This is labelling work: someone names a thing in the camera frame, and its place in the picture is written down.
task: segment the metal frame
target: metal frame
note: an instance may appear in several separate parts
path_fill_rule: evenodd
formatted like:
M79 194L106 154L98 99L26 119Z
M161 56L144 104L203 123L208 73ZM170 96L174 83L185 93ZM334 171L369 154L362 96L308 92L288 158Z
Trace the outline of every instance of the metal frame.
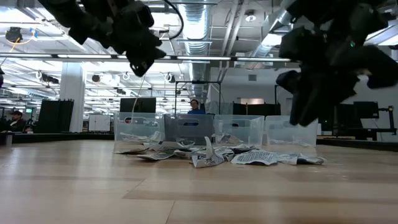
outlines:
M203 85L203 84L212 84L216 83L218 84L218 114L221 114L221 82L210 82L210 81L176 81L175 82L175 91L174 91L174 116L177 115L177 85L179 83L191 83L191 84L197 84L197 85Z

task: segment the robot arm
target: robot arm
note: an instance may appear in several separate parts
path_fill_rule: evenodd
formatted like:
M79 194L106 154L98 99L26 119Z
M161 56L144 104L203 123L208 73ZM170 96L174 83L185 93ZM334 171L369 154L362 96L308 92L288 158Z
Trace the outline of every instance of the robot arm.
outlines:
M387 27L377 11L384 0L284 0L292 22L305 16L313 30L296 28L283 36L279 56L300 62L301 71L279 75L277 84L293 94L290 123L306 126L328 108L355 95L358 70L368 70L368 87L396 85L398 64L366 37ZM331 21L327 30L320 26Z
M82 11L75 0L39 0L79 44L87 38L126 53L132 71L143 76L154 60L164 57L157 47L162 44L149 29L154 20L149 8L140 1L81 0Z

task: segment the pipe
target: pipe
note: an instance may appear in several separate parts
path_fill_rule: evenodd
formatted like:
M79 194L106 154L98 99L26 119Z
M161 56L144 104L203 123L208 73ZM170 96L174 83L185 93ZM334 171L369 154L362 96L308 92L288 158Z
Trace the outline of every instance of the pipe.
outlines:
M279 9L273 14L268 15L262 27L262 33L264 34L263 37L264 39L252 52L250 57L260 57L260 58L266 57L274 46L279 45L283 33L271 34L270 32L274 32L276 29L288 25L290 23L290 18L291 15L285 9ZM248 62L243 65L243 68L249 70L264 68L264 67L265 65L261 62Z
M226 52L227 56L231 55L232 48L234 47L234 44L235 44L236 36L238 35L239 28L241 27L244 12L246 12L248 5L249 5L249 0L243 0L243 4L242 4L241 10L239 12L238 21L236 22L234 32L232 33L231 42L229 43L228 51Z
M188 40L207 40L209 33L210 8L201 4L180 4L178 9L184 19L185 27L183 38ZM204 56L209 54L209 43L206 42L184 42L185 51L189 56ZM205 74L210 69L208 64L189 63L189 74L191 80L204 80ZM202 86L192 85L195 97L203 96Z
M231 16L231 18L229 18L228 25L226 27L223 46L221 47L220 56L224 56L226 45L227 45L228 39L229 39L229 35L231 34L232 25L234 24L234 21L235 21L236 10L238 10L238 3L239 3L239 0L234 0L234 2L233 2L232 9L231 9L232 16Z

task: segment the paper scrap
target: paper scrap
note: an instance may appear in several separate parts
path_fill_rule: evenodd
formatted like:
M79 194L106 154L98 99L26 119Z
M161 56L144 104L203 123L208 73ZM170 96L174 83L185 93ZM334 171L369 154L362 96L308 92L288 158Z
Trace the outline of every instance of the paper scrap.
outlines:
M192 156L192 162L195 168L217 166L224 162L224 157L220 154L215 153L209 137L205 137L206 140L206 157L205 156Z
M155 131L151 136L138 136L135 134L119 133L123 141L127 142L159 142L164 139L164 133Z
M174 152L156 152L154 154L146 154L146 155L138 155L138 158L150 160L150 161L159 161L172 157Z
M236 136L233 136L232 134L226 134L223 133L223 135L220 137L220 142L219 143L226 143L226 144L242 144L242 140L237 138Z
M176 149L190 149L195 143L184 145L180 142L161 141L157 144L151 144L149 150L160 151L174 151Z
M202 148L194 148L194 147L192 147L190 149L177 149L174 151L174 155L179 158L182 158L182 159L190 159L192 154L198 155L197 152L200 152L200 151L204 151L204 150Z
M232 149L215 149L215 153L222 155L224 157L224 161L227 162L231 162L235 155Z
M113 152L115 154L125 154L125 155L139 155L139 154L145 154L148 151L148 148L146 149L132 149L130 151L118 151L118 152Z
M268 166L278 163L278 160L274 152L251 150L235 156L231 162L233 164L264 164Z
M308 157L298 152L283 152L277 156L278 162L297 165L297 164L317 164L322 165L326 160L322 157Z

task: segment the ventilation duct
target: ventilation duct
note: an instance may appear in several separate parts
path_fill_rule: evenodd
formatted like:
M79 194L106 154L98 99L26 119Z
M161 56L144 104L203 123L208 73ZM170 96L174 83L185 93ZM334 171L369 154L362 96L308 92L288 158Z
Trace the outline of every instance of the ventilation duct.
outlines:
M183 38L195 40L184 42L185 51L189 56L203 56L209 54L209 43L200 42L208 38L209 31L209 12L207 5L201 4L180 4L178 9L184 19L185 27L182 32ZM207 80L205 75L210 71L207 63L190 63L189 75L192 80ZM196 98L206 97L203 85L192 85L193 94Z
M264 25L262 27L262 33L264 35L264 39L257 46L257 48L252 52L250 57L265 57L271 51L273 47L279 45L281 42L281 38L283 34L273 34L277 29L280 29L283 26L287 26L290 23L291 15L284 9L279 9L278 11L272 13L271 15L267 15ZM264 68L265 65L261 62L247 62L243 65L243 68L246 69L257 69Z

